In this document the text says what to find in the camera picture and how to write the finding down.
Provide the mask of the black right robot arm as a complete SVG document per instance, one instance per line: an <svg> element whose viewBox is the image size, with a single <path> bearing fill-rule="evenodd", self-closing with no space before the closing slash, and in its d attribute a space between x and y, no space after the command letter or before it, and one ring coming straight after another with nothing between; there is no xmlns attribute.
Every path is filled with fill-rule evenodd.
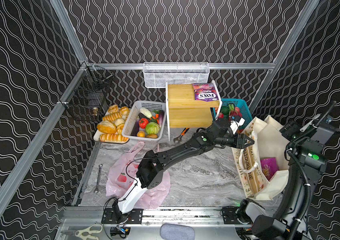
<svg viewBox="0 0 340 240"><path fill-rule="evenodd" d="M289 162L289 178L281 205L273 216L266 216L264 208L245 199L236 211L238 221L252 224L252 234L260 240L307 240L308 209L318 181L325 173L328 160L323 149L329 139L340 133L333 127L329 108L306 126L292 121L280 129L289 140L284 156Z"/></svg>

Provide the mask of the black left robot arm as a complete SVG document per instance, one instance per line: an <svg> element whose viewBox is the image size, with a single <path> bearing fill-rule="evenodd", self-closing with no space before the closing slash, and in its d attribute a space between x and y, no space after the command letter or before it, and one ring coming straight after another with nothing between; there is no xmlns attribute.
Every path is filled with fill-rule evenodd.
<svg viewBox="0 0 340 240"><path fill-rule="evenodd" d="M113 203L113 211L119 218L127 216L147 190L161 183L164 172L183 160L202 155L217 147L244 150L254 143L255 141L245 134L235 134L229 120L218 119L175 148L158 153L148 151L137 167L132 185Z"/></svg>

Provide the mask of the cream canvas tote bag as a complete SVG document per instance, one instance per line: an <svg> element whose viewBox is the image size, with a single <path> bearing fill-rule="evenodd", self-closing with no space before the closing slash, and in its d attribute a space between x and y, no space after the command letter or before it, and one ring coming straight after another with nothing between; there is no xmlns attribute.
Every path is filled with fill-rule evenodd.
<svg viewBox="0 0 340 240"><path fill-rule="evenodd" d="M272 116L254 118L243 133L255 143L243 150L232 149L245 197L272 201L288 183L289 163L284 151L289 141L282 125Z"/></svg>

